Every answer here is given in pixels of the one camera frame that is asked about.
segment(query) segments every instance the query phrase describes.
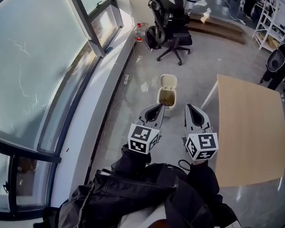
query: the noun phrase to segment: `gray floor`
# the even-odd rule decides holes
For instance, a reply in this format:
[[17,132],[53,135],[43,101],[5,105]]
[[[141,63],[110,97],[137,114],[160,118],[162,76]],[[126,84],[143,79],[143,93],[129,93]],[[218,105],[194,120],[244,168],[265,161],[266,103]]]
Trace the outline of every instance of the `gray floor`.
[[[207,97],[217,74],[224,74],[246,81],[258,83],[265,70],[269,52],[259,51],[255,41],[246,37],[241,45],[211,35],[192,32],[193,45],[190,55],[180,52],[184,64],[177,65],[173,53],[157,62],[163,51],[150,51],[144,43],[135,47],[125,73],[132,75],[127,87],[123,80],[114,98],[111,114],[105,125],[103,147],[98,146],[91,177],[97,169],[110,166],[121,156],[120,148],[127,143],[131,123],[144,107],[156,103],[162,74],[174,74],[178,79],[177,106],[170,119],[164,119],[160,143],[151,151],[152,162],[177,165],[178,160],[190,160],[182,145],[184,136],[184,106],[191,103],[201,106]],[[215,131],[218,130],[218,108],[209,105],[206,112],[210,116]],[[209,162],[214,169],[215,159]],[[220,194],[236,213],[242,227],[279,228],[285,223],[285,176],[283,180],[273,180],[243,187],[221,188]]]
[[210,17],[225,19],[225,20],[233,20],[235,22],[241,23],[238,19],[244,21],[245,25],[255,29],[257,27],[257,23],[259,20],[258,12],[252,14],[253,21],[250,21],[242,14],[242,10],[240,10],[240,0],[206,0],[206,2],[198,2],[186,3],[186,9],[192,9],[193,12],[200,14],[209,14]]

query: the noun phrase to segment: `black window frame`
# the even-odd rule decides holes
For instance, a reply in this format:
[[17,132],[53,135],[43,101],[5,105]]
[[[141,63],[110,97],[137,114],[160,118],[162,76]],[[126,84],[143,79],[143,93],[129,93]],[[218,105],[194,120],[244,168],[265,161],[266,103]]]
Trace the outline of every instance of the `black window frame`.
[[[97,6],[90,14],[87,14],[81,0],[71,0],[71,2],[73,3],[75,10],[80,17],[80,20],[90,37],[90,39],[88,40],[88,44],[96,54],[96,58],[87,67],[87,71],[83,76],[78,86],[78,89],[76,89],[76,93],[74,95],[74,98],[72,99],[63,126],[60,130],[54,153],[48,153],[39,148],[37,148],[37,150],[35,151],[33,149],[18,146],[16,144],[5,142],[4,140],[0,139],[0,153],[9,156],[8,181],[5,185],[9,197],[9,212],[0,212],[0,220],[15,221],[37,219],[42,217],[42,212],[45,207],[50,207],[55,173],[58,164],[61,163],[60,153],[67,135],[68,128],[71,124],[71,120],[78,106],[79,100],[86,86],[88,85],[88,82],[95,70],[96,65],[99,63],[101,58],[105,57],[105,51],[109,47],[109,44],[112,42],[118,30],[124,26],[116,0],[105,0],[104,2],[99,4],[99,6]],[[115,18],[117,26],[113,29],[111,35],[108,37],[106,42],[101,46],[91,23],[101,12],[103,12],[109,6],[111,6],[112,8],[113,16]],[[20,157],[50,163],[49,173],[47,177],[45,202],[42,206],[29,206],[27,208],[17,207],[16,182],[17,169]]]

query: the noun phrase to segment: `white table leg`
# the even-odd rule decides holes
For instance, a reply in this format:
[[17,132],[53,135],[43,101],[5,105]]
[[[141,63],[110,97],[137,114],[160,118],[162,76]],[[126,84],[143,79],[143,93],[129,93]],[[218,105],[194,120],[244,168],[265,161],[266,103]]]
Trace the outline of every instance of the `white table leg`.
[[209,95],[207,96],[206,100],[204,101],[204,103],[201,105],[201,109],[203,110],[203,108],[205,108],[208,104],[209,101],[212,100],[213,96],[216,94],[216,92],[218,91],[218,81],[215,82],[213,88],[211,89]]

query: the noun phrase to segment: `jacket zipper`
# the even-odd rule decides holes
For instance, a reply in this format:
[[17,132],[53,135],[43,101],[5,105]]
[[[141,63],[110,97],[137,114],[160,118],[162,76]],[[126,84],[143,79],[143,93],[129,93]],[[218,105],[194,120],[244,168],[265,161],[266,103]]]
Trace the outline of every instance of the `jacket zipper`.
[[176,189],[176,188],[179,187],[178,184],[175,184],[174,187],[170,187],[170,186],[166,186],[166,185],[159,185],[159,184],[154,183],[154,182],[131,180],[131,179],[123,178],[123,177],[120,177],[120,176],[117,176],[117,175],[114,175],[114,174],[110,174],[110,173],[107,173],[107,172],[104,172],[104,171],[101,171],[101,172],[102,172],[102,173],[99,173],[99,174],[97,174],[97,175],[110,176],[110,177],[119,179],[119,180],[121,180],[121,181],[128,181],[128,182],[138,183],[138,184],[147,184],[147,185],[158,186],[158,187],[164,187],[164,188],[174,188],[174,189]]

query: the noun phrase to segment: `black cable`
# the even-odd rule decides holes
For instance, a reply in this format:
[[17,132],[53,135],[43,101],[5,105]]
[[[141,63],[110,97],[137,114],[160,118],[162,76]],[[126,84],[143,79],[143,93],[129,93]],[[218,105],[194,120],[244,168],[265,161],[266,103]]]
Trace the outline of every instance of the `black cable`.
[[182,169],[184,169],[184,170],[186,170],[186,171],[190,171],[190,169],[187,169],[187,168],[183,167],[183,166],[181,165],[181,162],[186,162],[189,166],[190,166],[190,163],[189,163],[188,161],[186,161],[186,160],[179,160],[179,167],[181,167]]

